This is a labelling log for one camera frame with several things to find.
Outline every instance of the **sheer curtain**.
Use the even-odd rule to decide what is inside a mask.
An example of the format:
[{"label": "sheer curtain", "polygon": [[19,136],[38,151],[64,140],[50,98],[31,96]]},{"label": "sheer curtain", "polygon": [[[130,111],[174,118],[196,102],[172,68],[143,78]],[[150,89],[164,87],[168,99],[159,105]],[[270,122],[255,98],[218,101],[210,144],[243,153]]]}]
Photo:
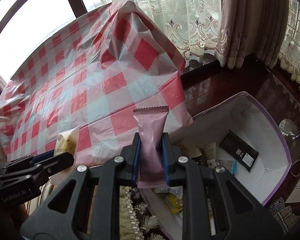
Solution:
[{"label": "sheer curtain", "polygon": [[[93,0],[95,7],[119,0]],[[167,35],[185,59],[215,49],[221,0],[133,0]]]},{"label": "sheer curtain", "polygon": [[299,83],[300,90],[300,0],[289,0],[288,24],[279,60],[281,68]]}]

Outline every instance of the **food wrapper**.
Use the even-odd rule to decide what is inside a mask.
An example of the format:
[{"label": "food wrapper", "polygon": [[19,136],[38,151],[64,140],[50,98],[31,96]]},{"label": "food wrapper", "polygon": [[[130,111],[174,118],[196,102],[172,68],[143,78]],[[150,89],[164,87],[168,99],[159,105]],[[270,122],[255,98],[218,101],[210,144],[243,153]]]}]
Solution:
[{"label": "food wrapper", "polygon": [[203,146],[200,151],[206,155],[207,163],[209,168],[218,166],[216,163],[216,143],[209,143]]},{"label": "food wrapper", "polygon": [[224,166],[232,175],[237,171],[237,161],[236,160],[218,160],[216,159],[217,165]]},{"label": "food wrapper", "polygon": [[202,155],[200,149],[195,144],[187,143],[185,140],[183,140],[178,147],[180,148],[182,155],[190,159]]},{"label": "food wrapper", "polygon": [[167,193],[163,195],[163,199],[172,214],[179,213],[183,210],[183,200],[177,199],[175,195]]},{"label": "food wrapper", "polygon": [[216,225],[214,223],[210,198],[207,198],[207,208],[208,208],[209,223],[210,223],[210,233],[211,233],[212,236],[214,236],[216,234]]},{"label": "food wrapper", "polygon": [[166,122],[168,106],[134,109],[141,140],[138,187],[166,186],[159,145]]},{"label": "food wrapper", "polygon": [[[69,152],[74,156],[74,164],[77,155],[77,145],[79,139],[79,126],[76,128],[64,131],[58,134],[56,147],[54,149],[54,155],[59,155],[62,153]],[[73,170],[74,165],[63,171],[58,172],[51,177],[51,184],[58,185],[60,184]]]},{"label": "food wrapper", "polygon": [[183,187],[160,187],[155,188],[154,193],[171,193],[176,196],[177,199],[182,199],[183,196]]}]

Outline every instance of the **plastic tablecloth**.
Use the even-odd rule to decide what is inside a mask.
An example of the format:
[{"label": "plastic tablecloth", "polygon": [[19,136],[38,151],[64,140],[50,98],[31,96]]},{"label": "plastic tablecloth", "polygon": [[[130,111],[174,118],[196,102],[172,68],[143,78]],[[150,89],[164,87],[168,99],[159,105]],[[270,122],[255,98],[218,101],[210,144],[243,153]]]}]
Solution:
[{"label": "plastic tablecloth", "polygon": [[91,11],[40,45],[0,95],[0,143],[7,159],[55,147],[80,126],[76,165],[119,155],[138,131],[135,108],[169,106],[165,131],[192,122],[176,47],[132,1]]}]

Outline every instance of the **pink snack bar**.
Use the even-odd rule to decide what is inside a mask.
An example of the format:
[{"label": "pink snack bar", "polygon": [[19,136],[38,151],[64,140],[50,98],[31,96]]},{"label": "pink snack bar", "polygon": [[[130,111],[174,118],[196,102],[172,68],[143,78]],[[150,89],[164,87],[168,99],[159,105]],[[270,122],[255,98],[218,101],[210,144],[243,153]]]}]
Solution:
[{"label": "pink snack bar", "polygon": [[141,140],[138,187],[167,186],[158,147],[168,113],[168,106],[133,110]]}]

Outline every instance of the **black card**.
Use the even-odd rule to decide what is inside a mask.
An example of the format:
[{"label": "black card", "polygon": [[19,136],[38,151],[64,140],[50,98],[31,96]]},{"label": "black card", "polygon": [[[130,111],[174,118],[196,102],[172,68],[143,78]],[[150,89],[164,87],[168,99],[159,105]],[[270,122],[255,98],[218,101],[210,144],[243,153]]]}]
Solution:
[{"label": "black card", "polygon": [[255,149],[232,131],[224,138],[220,147],[241,163],[249,172],[259,155]]}]

